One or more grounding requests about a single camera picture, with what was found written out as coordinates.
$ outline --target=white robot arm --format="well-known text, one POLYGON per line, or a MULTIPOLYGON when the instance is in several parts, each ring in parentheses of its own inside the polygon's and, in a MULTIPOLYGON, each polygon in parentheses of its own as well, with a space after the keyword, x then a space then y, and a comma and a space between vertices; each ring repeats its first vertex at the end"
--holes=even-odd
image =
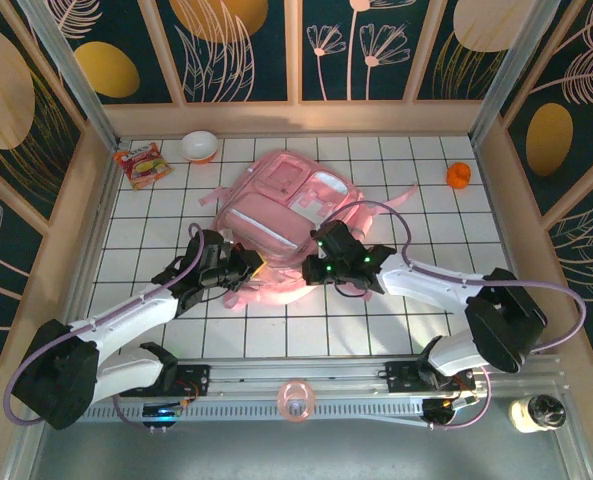
MULTIPOLYGON (((139 295, 100 316, 69 326, 56 320, 43 325, 27 355, 70 329, 95 325, 96 319, 113 315, 38 357, 20 376, 13 394, 61 429, 74 423, 91 403, 108 396, 153 385, 167 391, 175 380, 177 360, 153 343, 130 344, 147 330, 192 308, 206 289, 221 286, 236 291, 262 266, 256 252, 241 245, 232 247, 217 232, 205 230, 203 234, 205 248, 197 268, 173 287, 161 285, 196 257, 196 238, 190 241, 186 255, 175 259, 139 295), (179 260, 176 270, 173 266, 179 260), (134 308, 122 308, 132 302, 137 304, 134 308), (112 356, 121 348, 120 356, 112 356)), ((412 297, 465 316, 469 330, 434 338, 416 361, 416 373, 427 390, 440 390, 459 372, 488 363, 503 371, 518 371, 544 329, 545 317, 524 289, 494 289, 465 282, 514 278, 505 270, 496 269, 483 277, 420 263, 415 264, 419 268, 412 268, 389 247, 365 249, 340 221, 326 223, 312 232, 312 237, 326 256, 310 256, 303 264, 303 278, 308 284, 352 283, 365 291, 412 297), (441 276, 463 282, 459 285, 441 280, 441 276)))

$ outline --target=white tiled floor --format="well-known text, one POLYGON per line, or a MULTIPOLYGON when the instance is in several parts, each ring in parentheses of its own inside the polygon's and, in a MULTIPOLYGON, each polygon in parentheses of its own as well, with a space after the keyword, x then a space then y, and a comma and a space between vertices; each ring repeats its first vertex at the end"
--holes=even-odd
MULTIPOLYGON (((148 142, 133 142, 132 148, 148 142)), ((138 293, 176 255, 187 227, 207 228, 215 205, 198 199, 229 186, 264 153, 285 148, 325 163, 360 186, 366 198, 385 200, 418 182, 419 194, 398 210, 412 230, 409 255, 421 262, 465 272, 490 273, 505 257, 467 137, 308 137, 221 140, 215 160, 187 165, 178 140, 157 141, 174 171, 153 188, 133 192, 122 181, 112 215, 89 314, 99 314, 138 293), (464 161, 471 185, 454 191, 446 168, 464 161)), ((366 243, 397 247, 405 232, 388 215, 377 217, 366 243)), ((210 291, 210 298, 222 290, 210 291)), ((197 305, 181 318, 147 332, 179 358, 302 357, 419 353, 435 335, 465 328, 465 321, 423 302, 374 294, 372 300, 341 297, 331 287, 285 306, 226 309, 221 300, 197 305)))

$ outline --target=wooden frame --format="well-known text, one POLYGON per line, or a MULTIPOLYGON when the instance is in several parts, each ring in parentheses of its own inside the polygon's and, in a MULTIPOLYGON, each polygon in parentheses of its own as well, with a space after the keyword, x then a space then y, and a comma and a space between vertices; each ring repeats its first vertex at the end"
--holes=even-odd
POLYGON ((164 31, 156 0, 139 0, 163 74, 171 83, 172 98, 165 105, 106 105, 105 111, 119 136, 131 138, 179 137, 192 130, 217 134, 299 134, 300 132, 428 132, 463 133, 469 130, 479 100, 425 100, 410 98, 410 85, 418 87, 426 59, 442 19, 446 0, 431 0, 419 40, 426 50, 414 58, 410 78, 400 100, 303 101, 302 6, 303 0, 285 0, 287 48, 287 101, 188 103, 164 31))
POLYGON ((567 11, 565 12, 563 18, 556 27, 556 30, 554 31, 554 33, 552 33, 551 37, 549 38, 549 41, 547 42, 547 45, 543 49, 540 58, 532 67, 531 71, 529 72, 529 75, 527 75, 527 77, 525 78, 523 87, 516 94, 514 101, 505 113, 505 116, 503 117, 503 125, 505 127, 509 128, 509 125, 514 121, 514 118, 520 110, 520 107, 522 107, 523 103, 525 103, 525 100, 529 96, 529 92, 540 78, 541 74, 543 73, 543 70, 549 63, 549 60, 552 58, 554 50, 565 37, 565 35, 567 35, 568 30, 571 28, 572 23, 574 23, 574 20, 576 20, 576 17, 580 13, 586 1, 587 0, 573 0, 567 8, 567 11))
MULTIPOLYGON (((50 318, 61 317, 67 285, 86 229, 96 212, 108 161, 109 152, 93 128, 87 126, 69 166, 52 219, 43 225, 43 242, 1 355, 0 404, 7 380, 22 361, 38 327, 50 318)), ((0 184, 1 197, 14 195, 14 192, 2 195, 6 189, 6 185, 0 184)), ((22 207, 17 210, 19 215, 28 221, 35 217, 22 202, 19 205, 22 207)), ((13 400, 12 405, 17 412, 21 411, 20 402, 13 400)), ((16 427, 0 408, 0 472, 15 432, 16 427)))
MULTIPOLYGON (((520 159, 500 117, 490 129, 480 151, 481 169, 487 183, 493 185, 490 195, 512 255, 515 273, 519 278, 565 285, 547 225, 536 207, 520 159)), ((585 188, 593 184, 581 181, 573 187, 576 199, 584 196, 587 192, 585 188)), ((545 340, 562 335, 575 323, 578 313, 571 299, 562 294, 537 290, 533 290, 532 294, 550 319, 544 333, 545 340)), ((593 451, 593 351, 589 340, 581 331, 555 351, 561 355, 571 394, 580 407, 580 420, 593 451)))

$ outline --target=white bowl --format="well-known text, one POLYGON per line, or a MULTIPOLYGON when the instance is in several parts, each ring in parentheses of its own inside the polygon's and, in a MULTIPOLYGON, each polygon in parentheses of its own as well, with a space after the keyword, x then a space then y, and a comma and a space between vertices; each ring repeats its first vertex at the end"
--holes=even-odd
POLYGON ((180 142, 180 154, 192 163, 207 163, 218 151, 218 139, 213 133, 192 132, 180 142))

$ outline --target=purple cable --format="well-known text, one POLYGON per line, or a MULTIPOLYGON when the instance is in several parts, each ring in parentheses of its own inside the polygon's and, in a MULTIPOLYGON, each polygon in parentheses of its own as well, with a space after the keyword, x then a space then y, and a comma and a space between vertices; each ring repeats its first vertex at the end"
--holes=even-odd
POLYGON ((114 410, 116 411, 116 415, 118 415, 118 418, 120 418, 123 421, 123 423, 126 423, 127 425, 131 425, 134 428, 138 428, 139 430, 141 430, 142 428, 147 428, 144 425, 142 425, 140 423, 132 422, 129 418, 127 418, 127 416, 120 409, 120 405, 118 404, 119 399, 120 399, 120 395, 118 395, 118 394, 112 395, 112 403, 114 404, 114 410))
POLYGON ((141 303, 149 300, 153 296, 157 295, 160 291, 168 289, 175 283, 178 283, 183 278, 185 278, 185 276, 187 276, 187 274, 198 264, 200 257, 203 253, 203 248, 205 246, 205 236, 203 235, 203 230, 200 228, 200 226, 197 223, 191 223, 188 228, 190 236, 191 236, 192 228, 194 228, 196 230, 196 232, 198 233, 198 240, 199 240, 198 252, 196 253, 196 258, 194 258, 192 260, 192 262, 189 264, 189 266, 185 270, 183 270, 177 277, 172 278, 166 284, 161 285, 160 287, 155 288, 151 292, 146 293, 145 295, 143 295, 143 297, 135 298, 131 302, 120 307, 118 310, 116 310, 114 312, 110 312, 107 315, 105 315, 104 317, 100 318, 99 320, 96 320, 95 325, 90 323, 89 325, 85 325, 84 327, 78 328, 76 330, 72 330, 71 332, 66 333, 62 337, 58 337, 55 340, 52 340, 51 342, 40 347, 38 350, 36 350, 34 353, 32 353, 25 360, 23 360, 23 362, 20 364, 18 369, 16 369, 16 371, 12 374, 11 378, 9 379, 9 383, 7 384, 7 388, 5 389, 5 393, 3 395, 3 410, 5 411, 5 415, 7 416, 7 418, 12 423, 15 423, 16 425, 21 425, 24 427, 29 427, 31 425, 37 425, 44 421, 42 418, 35 418, 33 420, 24 420, 20 417, 17 417, 16 414, 14 414, 14 412, 12 411, 11 396, 12 396, 12 390, 14 389, 14 385, 16 385, 18 378, 22 375, 22 373, 25 371, 25 369, 27 369, 27 367, 29 367, 29 365, 32 362, 34 362, 43 353, 54 348, 56 345, 60 345, 61 343, 66 342, 67 340, 74 338, 75 336, 80 335, 81 333, 89 332, 93 328, 103 325, 104 323, 107 323, 110 320, 113 320, 114 318, 116 318, 120 315, 124 315, 125 313, 131 311, 137 305, 140 305, 141 303))
POLYGON ((485 376, 485 383, 487 385, 487 397, 485 398, 485 403, 483 404, 483 408, 481 409, 481 411, 478 412, 478 414, 476 414, 474 418, 466 422, 459 423, 458 425, 435 425, 436 428, 439 428, 441 430, 457 430, 459 428, 469 427, 475 424, 481 418, 483 418, 483 416, 487 413, 487 410, 489 410, 489 405, 492 403, 492 382, 489 379, 489 373, 487 373, 487 370, 485 370, 484 367, 479 368, 485 376))
POLYGON ((412 231, 409 228, 409 225, 407 224, 407 222, 405 221, 403 216, 400 213, 398 213, 396 210, 394 210, 392 207, 390 207, 389 205, 385 205, 384 203, 375 202, 373 200, 357 200, 355 202, 348 203, 347 205, 343 205, 341 208, 339 208, 338 210, 333 212, 329 217, 327 217, 325 219, 325 221, 322 224, 323 225, 326 224, 332 218, 334 218, 336 215, 338 215, 340 212, 347 210, 348 208, 352 208, 352 207, 355 207, 356 205, 364 205, 364 204, 382 207, 385 210, 392 213, 393 215, 395 215, 396 218, 398 218, 398 220, 400 220, 400 222, 403 224, 403 227, 405 228, 405 233, 407 234, 407 240, 405 241, 405 244, 401 248, 400 253, 403 257, 403 261, 405 262, 405 264, 408 267, 412 268, 413 270, 417 271, 418 273, 422 273, 424 275, 436 278, 438 280, 456 283, 456 284, 460 284, 463 286, 473 285, 473 286, 480 286, 480 287, 549 288, 551 290, 556 290, 556 291, 565 293, 565 294, 569 295, 570 297, 572 297, 574 299, 574 301, 576 302, 576 304, 578 305, 578 310, 579 310, 579 316, 578 316, 578 320, 576 321, 576 324, 567 333, 565 333, 564 335, 561 335, 558 338, 555 338, 551 342, 543 343, 541 345, 536 345, 534 348, 532 348, 532 353, 542 352, 543 350, 547 350, 549 348, 556 347, 556 346, 560 345, 561 343, 564 343, 567 340, 569 340, 570 338, 572 338, 574 335, 576 335, 580 331, 581 328, 583 328, 583 324, 585 323, 585 317, 587 316, 587 305, 585 305, 585 301, 582 299, 582 297, 578 293, 573 291, 571 288, 563 287, 561 285, 557 285, 555 283, 550 283, 550 282, 536 282, 536 281, 525 281, 525 280, 497 280, 497 281, 464 280, 459 277, 452 277, 451 275, 444 275, 442 273, 432 272, 431 270, 427 270, 422 267, 418 267, 418 266, 414 265, 414 263, 407 256, 407 249, 409 248, 410 244, 412 243, 412 231))

